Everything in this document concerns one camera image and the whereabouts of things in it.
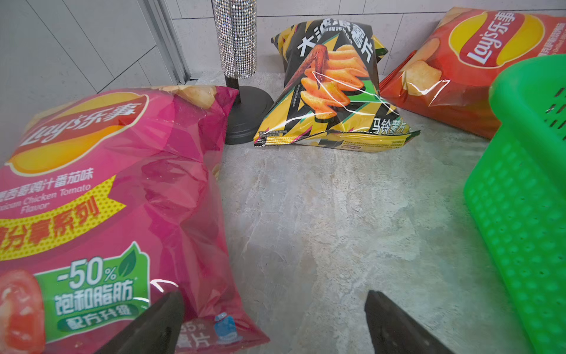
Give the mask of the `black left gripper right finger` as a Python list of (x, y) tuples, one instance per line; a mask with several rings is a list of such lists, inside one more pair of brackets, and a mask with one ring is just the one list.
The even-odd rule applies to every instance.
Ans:
[(374, 352), (378, 354), (453, 354), (380, 291), (368, 292), (364, 310)]

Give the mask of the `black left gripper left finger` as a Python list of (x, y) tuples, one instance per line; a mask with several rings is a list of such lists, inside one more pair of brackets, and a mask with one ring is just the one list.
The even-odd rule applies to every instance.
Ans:
[(102, 346), (97, 354), (174, 353), (183, 319), (181, 292), (169, 292)]

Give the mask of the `green plastic basket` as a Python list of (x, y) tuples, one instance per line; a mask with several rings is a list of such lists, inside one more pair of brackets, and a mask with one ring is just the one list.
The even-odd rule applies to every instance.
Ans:
[(501, 126), (464, 198), (535, 353), (565, 351), (565, 57), (523, 60), (489, 90)]

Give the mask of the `pink Lay's chip bag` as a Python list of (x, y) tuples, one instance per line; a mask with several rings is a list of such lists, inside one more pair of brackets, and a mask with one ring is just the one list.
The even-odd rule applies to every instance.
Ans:
[(218, 186), (237, 95), (122, 88), (33, 118), (1, 167), (3, 353), (94, 353), (169, 293), (177, 353), (269, 342), (235, 285)]

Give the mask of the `black yellow chip bag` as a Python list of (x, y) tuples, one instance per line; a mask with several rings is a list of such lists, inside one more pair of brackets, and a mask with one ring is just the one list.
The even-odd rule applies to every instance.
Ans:
[(377, 65), (387, 49), (371, 26), (326, 18), (271, 39), (284, 88), (254, 136), (257, 147), (304, 145), (376, 153), (418, 137), (380, 95)]

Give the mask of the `red Lay's chip bag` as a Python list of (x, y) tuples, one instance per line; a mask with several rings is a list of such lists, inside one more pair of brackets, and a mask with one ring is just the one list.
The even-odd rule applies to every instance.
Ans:
[(495, 78), (522, 60), (563, 54), (563, 16), (454, 7), (380, 92), (397, 107), (491, 139), (501, 125), (489, 106)]

